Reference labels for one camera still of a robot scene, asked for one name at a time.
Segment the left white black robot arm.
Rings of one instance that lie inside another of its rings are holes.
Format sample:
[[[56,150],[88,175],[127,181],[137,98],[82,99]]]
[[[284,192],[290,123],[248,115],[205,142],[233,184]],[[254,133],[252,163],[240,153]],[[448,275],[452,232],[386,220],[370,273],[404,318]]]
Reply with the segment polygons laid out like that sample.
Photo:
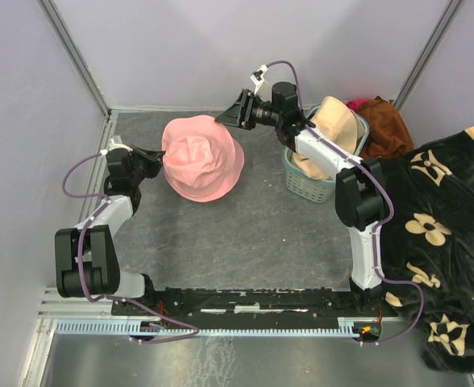
[[[164,151],[150,151],[134,145],[111,145],[77,162],[62,181],[70,198],[98,198],[99,206],[74,227],[55,234],[56,287],[63,298],[85,298],[97,302],[104,297],[128,299],[139,314],[150,314],[157,295],[145,274],[129,273],[119,266],[113,237],[139,208],[139,185],[159,175]],[[106,160],[108,176],[102,193],[74,194],[66,188],[70,175],[84,163]]]

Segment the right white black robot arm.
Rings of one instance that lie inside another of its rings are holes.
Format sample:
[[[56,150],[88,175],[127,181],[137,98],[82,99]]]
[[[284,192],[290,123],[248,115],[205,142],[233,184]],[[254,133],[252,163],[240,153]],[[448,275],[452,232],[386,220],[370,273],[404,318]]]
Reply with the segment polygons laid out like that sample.
[[[378,306],[373,291],[385,281],[380,263],[380,229],[393,217],[393,203],[385,189],[381,166],[344,151],[321,134],[300,106],[297,85],[280,81],[272,86],[271,99],[242,89],[236,101],[215,121],[227,127],[251,130],[273,127],[276,137],[290,150],[308,156],[335,182],[335,212],[351,239],[349,306],[367,315]]]

